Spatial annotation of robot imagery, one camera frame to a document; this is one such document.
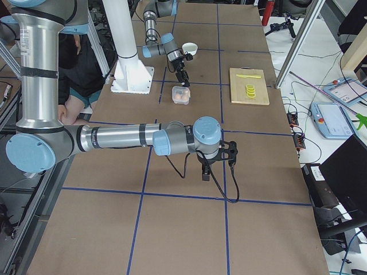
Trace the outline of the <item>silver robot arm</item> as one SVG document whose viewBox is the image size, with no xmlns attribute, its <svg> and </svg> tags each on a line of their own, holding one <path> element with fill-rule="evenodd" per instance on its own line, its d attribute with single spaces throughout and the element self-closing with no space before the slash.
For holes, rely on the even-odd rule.
<svg viewBox="0 0 367 275">
<path fill-rule="evenodd" d="M 83 1 L 13 1 L 20 26 L 22 119 L 6 144 L 9 161 L 24 172 L 41 172 L 58 162 L 100 148 L 152 147 L 159 156 L 197 154 L 206 170 L 222 161 L 225 143 L 219 122 L 209 116 L 193 125 L 136 124 L 117 127 L 63 125 L 58 119 L 58 35 L 86 16 Z"/>
<path fill-rule="evenodd" d="M 193 56 L 177 46 L 172 33 L 160 35 L 157 30 L 157 19 L 176 15 L 177 7 L 177 1 L 150 1 L 146 5 L 143 11 L 145 46 L 142 53 L 146 58 L 166 56 L 178 82 L 183 87 L 189 87 L 189 75 L 185 70 L 184 61 L 191 61 Z"/>
</svg>

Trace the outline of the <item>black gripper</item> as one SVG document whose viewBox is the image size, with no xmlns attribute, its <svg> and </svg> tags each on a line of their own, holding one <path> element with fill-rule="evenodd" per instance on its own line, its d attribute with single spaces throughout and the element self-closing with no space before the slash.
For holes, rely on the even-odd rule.
<svg viewBox="0 0 367 275">
<path fill-rule="evenodd" d="M 220 149 L 197 149 L 197 159 L 202 164 L 202 180 L 210 181 L 210 166 L 221 160 L 222 153 Z"/>
<path fill-rule="evenodd" d="M 185 70 L 185 64 L 182 57 L 176 58 L 171 62 L 176 78 L 181 82 L 182 86 L 190 87 L 190 81 L 187 71 Z"/>
</svg>

